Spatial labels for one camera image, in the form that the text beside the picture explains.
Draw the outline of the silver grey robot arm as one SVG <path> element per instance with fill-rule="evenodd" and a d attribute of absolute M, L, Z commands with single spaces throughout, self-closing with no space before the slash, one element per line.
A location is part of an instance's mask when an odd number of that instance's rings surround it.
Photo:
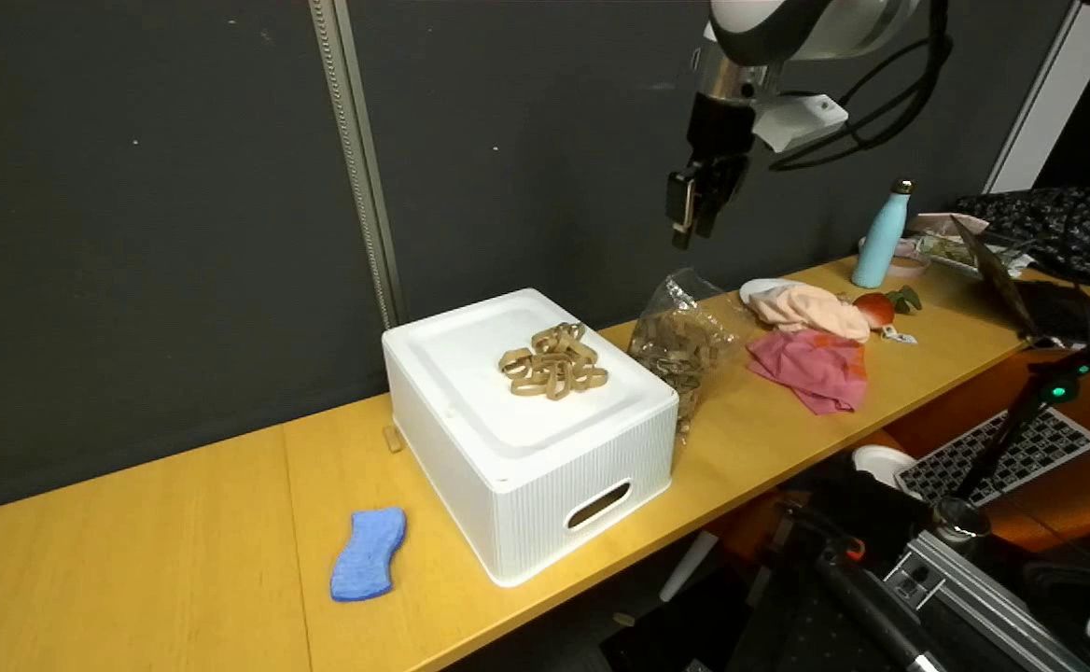
<path fill-rule="evenodd" d="M 849 132 L 839 96 L 780 93 L 775 75 L 796 58 L 859 58 L 883 48 L 919 0 L 710 0 L 702 91 L 689 104 L 689 155 L 669 174 L 673 243 L 710 235 L 739 192 L 750 147 L 800 159 Z"/>

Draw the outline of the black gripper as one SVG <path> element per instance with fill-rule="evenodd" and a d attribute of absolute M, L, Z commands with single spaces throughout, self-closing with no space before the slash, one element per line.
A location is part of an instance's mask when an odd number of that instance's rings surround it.
<path fill-rule="evenodd" d="M 685 246 L 695 235 L 710 235 L 715 214 L 739 192 L 755 147 L 755 111 L 747 104 L 696 93 L 685 122 L 685 147 L 685 164 L 664 184 L 664 218 L 675 246 Z"/>

